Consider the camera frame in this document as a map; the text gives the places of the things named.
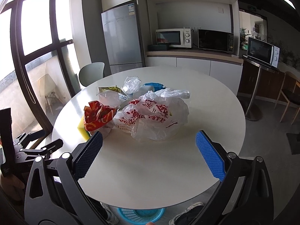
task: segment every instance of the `round white table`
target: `round white table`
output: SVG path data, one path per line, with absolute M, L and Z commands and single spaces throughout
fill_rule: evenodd
M 185 99 L 188 123 L 172 138 L 138 142 L 114 127 L 79 184 L 86 195 L 111 206 L 155 209 L 179 204 L 207 190 L 214 178 L 196 147 L 195 136 L 204 130 L 212 141 L 239 154 L 245 137 L 245 116 L 232 91 L 218 80 L 184 68 L 145 67 L 101 79 L 73 97 L 54 125 L 52 140 L 64 145 L 53 153 L 58 158 L 82 142 L 77 126 L 88 102 L 99 100 L 98 87 L 120 88 L 127 76 L 138 76 L 142 84 L 156 82 L 168 88 L 190 91 Z

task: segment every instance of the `refrigerator door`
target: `refrigerator door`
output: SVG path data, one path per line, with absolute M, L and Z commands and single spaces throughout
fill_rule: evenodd
M 136 4 L 132 3 L 102 13 L 110 65 L 143 62 L 136 12 Z
M 143 66 L 144 66 L 143 63 L 111 65 L 110 70 L 112 71 L 112 74 L 115 74 L 129 69 L 142 68 Z

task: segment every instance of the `microwave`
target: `microwave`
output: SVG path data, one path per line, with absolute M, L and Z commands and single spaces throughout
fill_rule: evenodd
M 192 47 L 191 29 L 156 30 L 157 44 L 169 44 L 170 47 Z
M 250 56 L 277 68 L 279 48 L 267 42 L 249 37 L 247 56 Z
M 198 48 L 233 53 L 233 34 L 198 29 Z

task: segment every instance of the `blue gripper pad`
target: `blue gripper pad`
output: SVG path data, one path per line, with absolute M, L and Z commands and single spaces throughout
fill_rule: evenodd
M 199 131 L 196 135 L 196 146 L 201 152 L 212 175 L 223 181 L 226 175 L 224 161 L 202 131 Z
M 102 134 L 96 132 L 82 147 L 73 164 L 74 178 L 84 178 L 103 144 Z

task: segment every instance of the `yellow sponge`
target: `yellow sponge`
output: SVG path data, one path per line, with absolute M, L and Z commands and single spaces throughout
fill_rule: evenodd
M 84 122 L 84 115 L 82 116 L 77 128 L 80 134 L 82 135 L 82 137 L 85 139 L 85 141 L 87 141 L 91 137 L 91 135 L 88 131 L 85 130 L 83 122 Z

